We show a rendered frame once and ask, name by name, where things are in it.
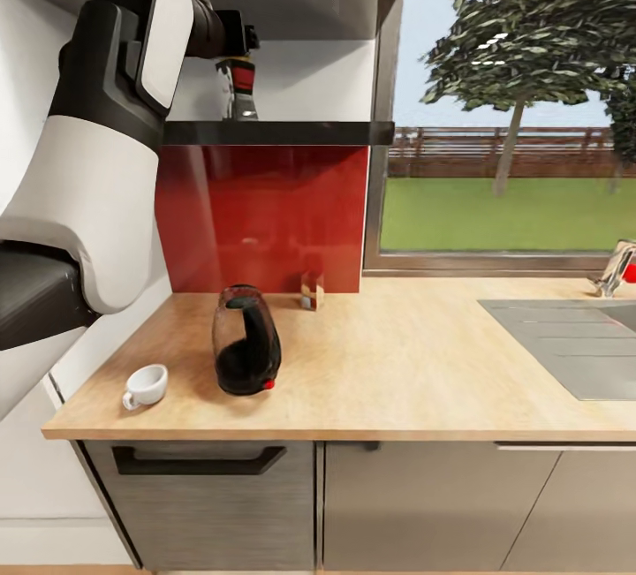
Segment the electric kettle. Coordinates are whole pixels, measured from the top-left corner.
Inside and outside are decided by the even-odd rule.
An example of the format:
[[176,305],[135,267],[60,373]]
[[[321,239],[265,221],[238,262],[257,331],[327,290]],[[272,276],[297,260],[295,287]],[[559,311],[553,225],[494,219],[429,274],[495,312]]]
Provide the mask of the electric kettle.
[[267,303],[255,286],[236,284],[220,293],[212,345],[218,384],[225,393],[249,397],[275,386],[282,347]]

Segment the coffee cup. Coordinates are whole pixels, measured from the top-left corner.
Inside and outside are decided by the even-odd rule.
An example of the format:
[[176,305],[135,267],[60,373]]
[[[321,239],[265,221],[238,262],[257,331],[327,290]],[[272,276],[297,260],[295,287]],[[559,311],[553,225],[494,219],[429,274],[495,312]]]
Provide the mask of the coffee cup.
[[162,365],[146,366],[136,371],[126,384],[125,407],[131,411],[140,405],[156,403],[167,390],[168,378],[168,370]]

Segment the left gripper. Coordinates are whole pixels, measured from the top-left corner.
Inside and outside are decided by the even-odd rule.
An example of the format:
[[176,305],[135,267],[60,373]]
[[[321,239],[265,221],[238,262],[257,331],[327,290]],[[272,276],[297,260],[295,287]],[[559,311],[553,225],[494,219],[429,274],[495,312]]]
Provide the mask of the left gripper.
[[200,50],[186,52],[185,57],[211,60],[219,57],[247,57],[250,49],[260,47],[255,25],[245,25],[239,11],[213,11],[200,0],[207,21],[207,38]]

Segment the bottle of coffee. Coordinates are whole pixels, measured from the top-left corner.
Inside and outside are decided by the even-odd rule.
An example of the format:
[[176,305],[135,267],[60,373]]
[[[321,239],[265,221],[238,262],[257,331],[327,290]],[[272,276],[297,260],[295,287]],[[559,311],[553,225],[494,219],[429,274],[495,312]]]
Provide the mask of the bottle of coffee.
[[216,72],[223,90],[224,121],[261,121],[253,97],[255,71],[250,57],[220,57]]

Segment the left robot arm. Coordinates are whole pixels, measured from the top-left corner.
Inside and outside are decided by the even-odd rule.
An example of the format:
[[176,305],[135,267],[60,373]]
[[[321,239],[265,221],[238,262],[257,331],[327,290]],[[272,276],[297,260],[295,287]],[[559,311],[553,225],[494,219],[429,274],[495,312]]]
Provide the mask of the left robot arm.
[[186,57],[260,47],[210,0],[87,0],[42,136],[0,215],[0,422],[147,284],[155,173]]

